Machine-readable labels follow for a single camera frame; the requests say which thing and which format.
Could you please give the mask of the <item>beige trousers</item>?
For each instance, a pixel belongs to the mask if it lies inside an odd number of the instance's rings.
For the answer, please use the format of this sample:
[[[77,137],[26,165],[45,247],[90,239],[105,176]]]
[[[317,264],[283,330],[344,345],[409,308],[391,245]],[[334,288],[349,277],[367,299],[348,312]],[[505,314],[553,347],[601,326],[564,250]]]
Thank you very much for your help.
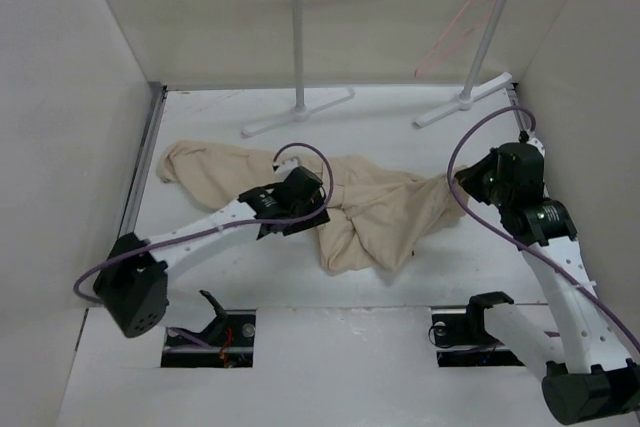
[[[201,207],[219,210],[252,187],[275,181],[273,153],[181,140],[161,154],[158,178],[181,185]],[[321,266],[343,273],[377,266],[396,272],[419,240],[455,225],[468,201],[456,201],[445,175],[426,178],[383,169],[362,156],[333,157],[325,167],[313,154],[301,164],[334,187],[328,223],[317,227]]]

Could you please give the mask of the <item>pink wire hanger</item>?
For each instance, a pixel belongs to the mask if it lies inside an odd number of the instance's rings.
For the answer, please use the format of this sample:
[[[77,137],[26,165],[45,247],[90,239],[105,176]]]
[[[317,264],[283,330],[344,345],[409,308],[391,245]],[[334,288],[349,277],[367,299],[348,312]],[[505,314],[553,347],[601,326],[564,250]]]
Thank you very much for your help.
[[[414,77],[421,78],[443,63],[468,38],[489,19],[497,0],[466,0],[432,47],[425,53],[414,70]]]

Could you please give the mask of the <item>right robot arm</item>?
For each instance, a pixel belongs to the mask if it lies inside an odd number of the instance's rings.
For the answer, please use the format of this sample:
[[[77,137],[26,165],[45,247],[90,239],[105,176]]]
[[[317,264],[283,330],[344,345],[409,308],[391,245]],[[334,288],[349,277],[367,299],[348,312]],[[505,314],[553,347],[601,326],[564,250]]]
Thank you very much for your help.
[[[585,271],[566,207],[546,195],[544,148],[526,132],[479,162],[448,175],[451,190],[493,206],[498,233],[533,271],[558,337],[538,329],[503,292],[470,298],[464,331],[473,341],[506,346],[540,381],[551,415],[563,425],[623,415],[639,408],[639,365],[612,331]]]

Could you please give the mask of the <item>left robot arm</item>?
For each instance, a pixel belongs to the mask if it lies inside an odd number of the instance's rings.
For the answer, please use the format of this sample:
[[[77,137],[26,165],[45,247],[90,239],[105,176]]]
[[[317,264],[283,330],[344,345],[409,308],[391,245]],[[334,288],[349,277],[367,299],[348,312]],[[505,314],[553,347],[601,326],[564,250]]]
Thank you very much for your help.
[[[171,233],[114,243],[93,291],[127,338],[156,326],[178,329],[198,345],[221,340],[228,315],[202,290],[172,292],[189,270],[235,246],[271,235],[289,236],[329,220],[322,180],[302,166],[278,170],[280,181],[252,188],[217,212]]]

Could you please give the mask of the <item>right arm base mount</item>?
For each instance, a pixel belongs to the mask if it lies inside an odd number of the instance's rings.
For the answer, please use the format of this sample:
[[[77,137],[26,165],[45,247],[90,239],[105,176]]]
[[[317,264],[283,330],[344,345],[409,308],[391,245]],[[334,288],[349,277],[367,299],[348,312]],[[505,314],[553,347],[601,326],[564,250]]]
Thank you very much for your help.
[[[506,347],[488,334],[472,331],[463,312],[431,315],[428,338],[441,368],[523,367]]]

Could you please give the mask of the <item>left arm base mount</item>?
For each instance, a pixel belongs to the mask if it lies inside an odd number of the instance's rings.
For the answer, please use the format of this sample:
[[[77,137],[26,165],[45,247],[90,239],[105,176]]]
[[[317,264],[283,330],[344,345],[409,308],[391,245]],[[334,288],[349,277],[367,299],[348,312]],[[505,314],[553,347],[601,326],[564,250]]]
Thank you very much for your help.
[[[213,309],[211,322],[201,331],[169,329],[161,368],[251,368],[254,360],[255,310],[226,310],[206,291],[201,294]]]

